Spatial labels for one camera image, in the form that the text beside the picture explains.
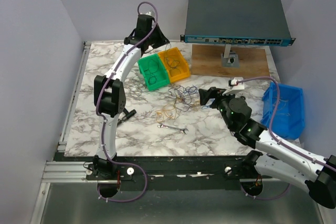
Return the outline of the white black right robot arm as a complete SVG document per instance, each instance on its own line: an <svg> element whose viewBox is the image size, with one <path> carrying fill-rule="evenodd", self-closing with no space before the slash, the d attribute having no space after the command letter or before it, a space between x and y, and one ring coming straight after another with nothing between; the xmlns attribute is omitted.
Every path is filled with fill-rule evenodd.
<svg viewBox="0 0 336 224"><path fill-rule="evenodd" d="M335 208L335 156L324 157L300 148L251 118L245 99L230 91L199 89L200 104L213 99L212 109L221 114L227 128L241 144L257 151L255 160L241 165L249 178L257 174L277 178L301 188L318 204Z"/></svg>

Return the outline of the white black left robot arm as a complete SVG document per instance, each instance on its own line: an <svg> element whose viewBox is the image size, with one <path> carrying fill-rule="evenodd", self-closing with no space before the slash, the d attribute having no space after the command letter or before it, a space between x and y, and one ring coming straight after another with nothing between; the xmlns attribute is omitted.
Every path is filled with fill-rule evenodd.
<svg viewBox="0 0 336 224"><path fill-rule="evenodd" d="M136 168L146 175L139 165L114 160L117 154L115 141L118 120L126 104L123 82L149 47L156 49L168 43L155 18L139 14L135 29L124 39L119 58L106 74L95 77L94 105L100 117L100 144L92 164L86 166L89 175L104 179L116 178L121 166Z"/></svg>

